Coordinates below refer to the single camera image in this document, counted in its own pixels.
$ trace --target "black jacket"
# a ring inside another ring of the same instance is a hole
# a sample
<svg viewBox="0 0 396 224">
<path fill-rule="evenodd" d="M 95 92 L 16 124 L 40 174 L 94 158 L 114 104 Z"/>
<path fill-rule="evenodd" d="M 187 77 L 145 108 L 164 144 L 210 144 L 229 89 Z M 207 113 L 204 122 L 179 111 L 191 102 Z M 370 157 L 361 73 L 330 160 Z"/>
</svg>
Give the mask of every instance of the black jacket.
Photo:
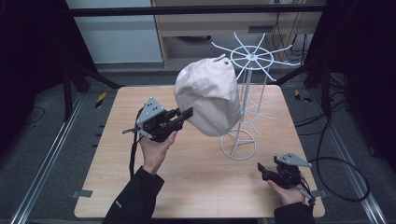
<svg viewBox="0 0 396 224">
<path fill-rule="evenodd" d="M 163 179 L 151 175 L 142 167 L 132 177 L 117 199 L 111 204 L 104 224 L 145 224 L 154 212 Z M 276 224 L 314 224 L 309 207 L 303 203 L 293 203 L 279 207 L 274 212 Z"/>
<path fill-rule="evenodd" d="M 158 175 L 151 175 L 140 167 L 111 204 L 103 223 L 149 223 L 163 183 L 163 179 Z"/>
</svg>

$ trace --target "black cable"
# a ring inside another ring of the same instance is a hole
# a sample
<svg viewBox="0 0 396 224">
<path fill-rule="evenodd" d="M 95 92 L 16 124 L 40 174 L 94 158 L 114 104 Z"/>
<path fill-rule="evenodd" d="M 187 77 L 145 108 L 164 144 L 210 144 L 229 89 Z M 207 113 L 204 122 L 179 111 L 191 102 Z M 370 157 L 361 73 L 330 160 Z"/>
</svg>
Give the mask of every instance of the black cable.
<svg viewBox="0 0 396 224">
<path fill-rule="evenodd" d="M 343 104 L 343 103 L 345 103 L 345 102 L 346 102 L 346 100 L 342 100 L 342 101 L 338 102 L 337 104 L 333 105 L 333 106 L 332 106 L 332 111 L 334 111 L 334 109 L 335 109 L 337 106 L 339 106 L 340 104 Z M 296 124 L 294 127 L 298 128 L 298 127 L 302 127 L 302 126 L 308 125 L 308 124 L 313 123 L 314 121 L 316 121 L 316 120 L 322 118 L 323 116 L 325 116 L 324 113 L 322 113 L 322 114 L 320 114 L 320 115 L 316 115 L 316 116 L 311 117 L 311 118 L 308 118 L 308 119 L 302 119 L 302 120 L 299 120 L 299 121 L 294 121 L 293 123 Z"/>
<path fill-rule="evenodd" d="M 274 1 L 276 4 L 280 4 L 280 2 L 279 1 L 277 1 L 277 0 L 275 0 Z M 282 34 L 280 33 L 280 29 L 279 29 L 279 12 L 277 12 L 276 13 L 276 23 L 275 23 L 275 26 L 274 26 L 274 30 L 273 30 L 273 32 L 272 32 L 272 42 L 273 42 L 273 45 L 274 45 L 274 49 L 275 50 L 277 50 L 277 48 L 276 48 L 276 44 L 275 44 L 275 40 L 274 40 L 274 36 L 275 36 L 275 31 L 276 31 L 276 29 L 277 29 L 277 32 L 278 32 L 278 34 L 279 34 L 279 37 L 280 37 L 280 41 L 281 41 L 281 43 L 282 43 L 282 47 L 283 48 L 285 48 L 285 43 L 283 42 L 283 39 L 282 39 Z M 279 54 L 279 51 L 276 53 L 277 54 L 277 57 L 279 57 L 279 59 L 281 59 L 281 57 L 280 57 L 280 54 Z M 293 60 L 293 59 L 291 59 L 289 56 L 288 56 L 288 54 L 287 54 L 287 52 L 285 51 L 285 55 L 286 55 L 286 57 L 290 60 L 290 62 L 293 62 L 293 61 L 296 61 L 296 60 Z"/>
<path fill-rule="evenodd" d="M 320 180 L 320 182 L 323 184 L 323 186 L 324 186 L 329 192 L 331 192 L 333 195 L 335 195 L 335 196 L 337 196 L 337 197 L 339 197 L 339 198 L 341 198 L 341 199 L 343 199 L 343 200 L 345 200 L 345 201 L 349 201 L 349 202 L 353 202 L 353 203 L 361 202 L 361 201 L 363 201 L 364 199 L 366 199 L 366 198 L 369 196 L 369 194 L 370 194 L 370 184 L 369 184 L 369 181 L 368 181 L 367 177 L 366 177 L 356 166 L 354 166 L 353 164 L 351 164 L 351 163 L 348 162 L 348 161 L 344 161 L 344 160 L 341 160 L 341 159 L 335 158 L 335 157 L 320 157 L 320 156 L 319 156 L 319 154 L 320 154 L 320 149 L 321 149 L 321 144 L 322 144 L 322 142 L 323 142 L 323 136 L 324 136 L 324 134 L 326 133 L 326 130 L 328 129 L 328 127 L 330 126 L 330 122 L 331 122 L 331 119 L 327 119 L 326 124 L 325 124 L 325 126 L 324 126 L 324 128 L 323 128 L 322 134 L 321 134 L 320 139 L 319 139 L 318 151 L 317 151 L 317 156 L 316 156 L 316 158 L 313 159 L 313 160 L 310 160 L 310 161 L 308 161 L 308 162 L 312 162 L 312 161 L 316 161 L 316 162 L 317 162 L 317 172 L 318 172 L 319 180 Z M 352 167 L 354 170 L 356 170 L 356 171 L 359 173 L 359 175 L 361 175 L 361 177 L 363 177 L 364 182 L 365 182 L 365 184 L 366 184 L 366 193 L 365 193 L 361 198 L 352 199 L 352 198 L 344 197 L 344 196 L 340 195 L 339 193 L 335 192 L 334 190 L 332 190 L 332 189 L 331 189 L 328 185 L 326 185 L 325 182 L 323 181 L 323 177 L 322 177 L 321 172 L 320 172 L 320 169 L 319 169 L 319 161 L 320 161 L 320 160 L 340 161 L 340 162 L 343 162 L 343 163 L 349 165 L 350 167 Z"/>
<path fill-rule="evenodd" d="M 291 60 L 291 62 L 294 61 L 300 61 L 300 64 L 304 64 L 305 63 L 305 56 L 307 53 L 307 50 L 305 50 L 305 45 L 307 45 L 307 35 L 304 35 L 304 41 L 303 41 L 303 48 L 302 49 L 293 49 L 294 47 L 294 43 L 296 42 L 298 35 L 295 35 L 293 38 L 293 41 L 291 42 L 291 48 L 290 48 L 290 52 L 292 55 L 297 56 L 299 58 Z"/>
<path fill-rule="evenodd" d="M 336 91 L 336 92 L 334 92 L 332 95 L 330 95 L 330 99 L 332 99 L 333 97 L 334 97 L 334 95 L 337 95 L 337 94 L 344 94 L 345 92 L 344 91 Z"/>
<path fill-rule="evenodd" d="M 334 91 L 346 91 L 346 89 L 344 89 L 334 83 L 330 83 L 330 88 Z"/>
<path fill-rule="evenodd" d="M 38 118 L 38 119 L 36 119 L 34 121 L 31 121 L 31 122 L 27 122 L 24 125 L 29 125 L 29 124 L 36 123 L 39 120 L 41 120 L 44 117 L 44 115 L 46 115 L 46 110 L 43 107 L 41 107 L 41 106 L 34 106 L 33 109 L 41 109 L 43 111 L 43 114 L 40 116 L 40 118 Z"/>
<path fill-rule="evenodd" d="M 335 87 L 338 90 L 345 91 L 347 86 L 341 83 L 338 79 L 330 76 L 330 84 L 332 87 Z"/>
<path fill-rule="evenodd" d="M 347 105 L 348 105 L 347 100 L 342 100 L 342 101 L 340 101 L 340 102 L 337 103 L 337 105 L 341 105 L 341 104 L 347 104 Z M 340 110 L 340 109 L 342 109 L 342 108 L 346 109 L 346 108 L 348 108 L 348 106 L 334 108 L 334 110 L 332 110 L 332 112 L 337 112 L 338 110 Z"/>
<path fill-rule="evenodd" d="M 140 136 L 139 140 L 137 140 L 137 142 L 136 142 L 136 143 L 139 143 L 139 142 L 140 142 L 140 140 L 142 140 L 142 138 L 144 138 L 144 137 L 145 137 L 144 135 Z"/>
<path fill-rule="evenodd" d="M 304 182 L 302 183 L 302 186 L 303 186 L 305 189 L 311 191 L 311 188 L 309 187 L 308 182 L 306 182 L 305 177 L 301 177 L 301 179 L 304 181 Z"/>
<path fill-rule="evenodd" d="M 299 136 L 309 136 L 309 135 L 315 135 L 315 134 L 320 134 L 321 132 L 317 132 L 317 133 L 299 133 Z"/>
<path fill-rule="evenodd" d="M 289 63 L 294 63 L 294 62 L 300 61 L 300 60 L 301 60 L 300 58 L 296 58 L 296 59 L 289 60 L 288 62 L 289 62 Z"/>
</svg>

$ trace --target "wrist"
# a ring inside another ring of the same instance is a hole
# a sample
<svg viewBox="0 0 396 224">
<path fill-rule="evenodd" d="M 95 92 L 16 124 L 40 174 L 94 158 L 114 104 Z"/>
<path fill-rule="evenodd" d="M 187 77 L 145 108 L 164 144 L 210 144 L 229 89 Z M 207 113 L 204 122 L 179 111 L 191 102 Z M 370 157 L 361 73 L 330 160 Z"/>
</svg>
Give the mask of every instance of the wrist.
<svg viewBox="0 0 396 224">
<path fill-rule="evenodd" d="M 146 172 L 148 172 L 151 175 L 156 175 L 158 168 L 155 168 L 154 166 L 150 166 L 146 163 L 143 164 L 143 170 L 145 170 Z"/>
</svg>

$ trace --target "wire hat stand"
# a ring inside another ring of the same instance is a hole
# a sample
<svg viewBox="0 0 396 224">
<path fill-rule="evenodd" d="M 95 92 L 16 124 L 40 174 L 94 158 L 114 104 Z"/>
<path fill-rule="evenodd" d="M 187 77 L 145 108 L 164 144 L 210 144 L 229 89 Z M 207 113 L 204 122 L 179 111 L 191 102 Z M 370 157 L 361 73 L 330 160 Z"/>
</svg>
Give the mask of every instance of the wire hat stand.
<svg viewBox="0 0 396 224">
<path fill-rule="evenodd" d="M 257 118 L 263 117 L 267 119 L 276 119 L 269 116 L 265 116 L 264 114 L 260 113 L 260 109 L 262 105 L 267 105 L 272 102 L 272 100 L 267 102 L 262 102 L 264 87 L 267 83 L 267 78 L 276 81 L 276 79 L 272 78 L 271 75 L 269 74 L 270 66 L 273 65 L 274 63 L 291 65 L 291 66 L 299 65 L 299 63 L 283 63 L 276 61 L 273 53 L 289 49 L 291 48 L 291 45 L 288 46 L 287 48 L 278 49 L 274 51 L 269 51 L 267 49 L 264 49 L 260 47 L 260 45 L 262 44 L 262 41 L 265 38 L 265 34 L 262 35 L 262 39 L 260 40 L 260 43 L 257 46 L 245 46 L 238 38 L 236 33 L 234 33 L 234 36 L 235 39 L 240 44 L 240 47 L 237 47 L 236 49 L 226 49 L 212 42 L 212 45 L 215 46 L 216 48 L 224 49 L 226 51 L 231 52 L 230 61 L 233 62 L 235 66 L 241 68 L 241 71 L 239 72 L 235 80 L 238 80 L 239 78 L 242 77 L 242 90 L 240 94 L 240 100 L 242 101 L 241 119 L 238 121 L 235 127 L 232 130 L 230 130 L 228 134 L 223 135 L 221 137 L 220 147 L 221 150 L 224 152 L 224 154 L 227 155 L 229 158 L 237 161 L 244 161 L 249 159 L 255 154 L 257 150 L 257 142 L 251 133 L 241 129 L 241 125 L 250 124 L 254 129 L 254 131 L 257 134 L 260 134 L 258 129 L 254 126 L 254 121 Z M 250 82 L 253 71 L 263 71 L 265 74 L 259 102 L 254 102 L 250 98 L 250 95 L 252 93 L 252 87 L 250 87 Z M 228 148 L 229 150 L 226 149 L 226 144 L 224 139 L 227 135 L 229 135 L 234 141 L 233 146 L 231 146 L 231 148 Z M 252 148 L 248 148 L 247 152 L 244 152 L 242 156 L 240 155 L 237 156 L 236 150 L 241 145 L 248 145 L 248 144 L 251 144 Z"/>
</svg>

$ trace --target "wooden table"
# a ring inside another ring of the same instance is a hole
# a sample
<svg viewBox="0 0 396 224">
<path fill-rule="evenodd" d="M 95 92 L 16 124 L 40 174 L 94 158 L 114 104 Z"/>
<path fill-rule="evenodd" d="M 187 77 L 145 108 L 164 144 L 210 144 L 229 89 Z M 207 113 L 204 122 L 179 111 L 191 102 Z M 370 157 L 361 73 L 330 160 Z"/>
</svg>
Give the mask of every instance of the wooden table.
<svg viewBox="0 0 396 224">
<path fill-rule="evenodd" d="M 262 85 L 251 85 L 250 99 L 258 102 Z M 174 87 L 124 87 L 114 101 L 99 146 L 83 189 L 92 190 L 91 198 L 80 197 L 77 217 L 104 217 L 115 198 L 129 181 L 129 158 L 134 136 L 122 131 L 134 127 L 137 111 L 150 96 L 166 110 L 177 108 Z M 228 158 L 220 149 L 219 137 L 208 137 L 185 122 L 176 142 L 168 151 L 158 175 L 165 184 L 157 198 L 153 217 L 273 217 L 281 206 L 277 194 L 262 181 L 257 162 L 275 170 L 274 156 L 293 152 L 305 159 L 290 112 L 278 86 L 265 86 L 261 114 L 254 126 L 243 124 L 257 140 L 257 151 L 245 161 Z M 249 153 L 253 144 L 244 144 L 237 153 Z M 143 164 L 140 147 L 135 169 Z M 316 189 L 309 168 L 300 169 L 311 189 Z M 316 202 L 314 216 L 324 215 L 321 199 Z"/>
</svg>

